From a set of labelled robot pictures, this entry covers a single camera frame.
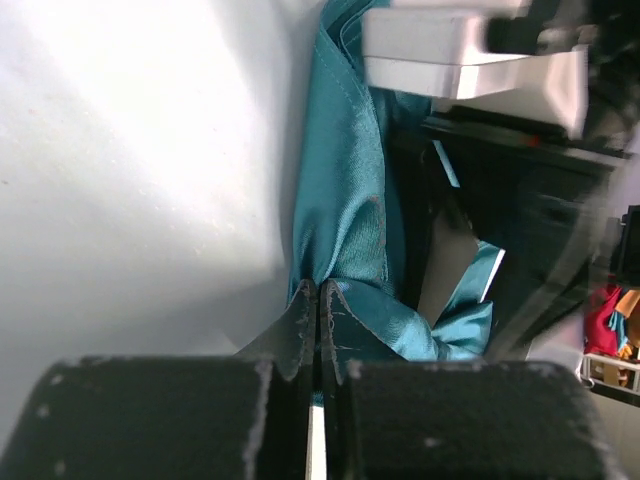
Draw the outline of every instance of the teal satin fabric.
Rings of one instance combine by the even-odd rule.
[[[491,304],[480,297],[498,249],[482,244],[433,331],[395,296],[404,276],[399,201],[385,164],[390,124],[417,126],[426,98],[364,83],[361,16],[385,1],[330,0],[316,39],[294,214],[289,295],[305,278],[336,279],[353,311],[408,360],[482,354]]]
[[[612,332],[616,332],[618,337],[618,351],[622,350],[622,348],[627,344],[629,339],[627,338],[627,334],[625,332],[625,326],[627,323],[627,319],[624,318],[617,310],[614,310],[609,318],[608,327]]]

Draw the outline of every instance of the white wall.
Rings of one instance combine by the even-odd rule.
[[[0,0],[0,448],[40,373],[284,308],[321,0]]]

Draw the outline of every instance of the red fabric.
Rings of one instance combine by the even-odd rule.
[[[584,353],[618,354],[618,336],[608,327],[609,317],[616,308],[622,288],[607,285],[591,297],[591,310],[584,321],[586,345]]]

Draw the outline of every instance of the fabric fold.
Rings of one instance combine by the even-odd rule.
[[[404,277],[404,230],[397,192],[388,181],[385,141],[391,125],[419,126],[430,101],[365,84],[361,17],[372,6],[387,4],[330,0],[323,11],[294,213],[289,295],[306,278],[317,285],[336,279],[359,321],[404,358],[472,358],[482,354],[489,337],[492,307],[479,302],[498,249],[480,249],[433,331],[396,299]]]

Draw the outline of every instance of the orange object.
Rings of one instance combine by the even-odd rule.
[[[616,311],[629,318],[640,302],[640,290],[629,290],[616,304]]]

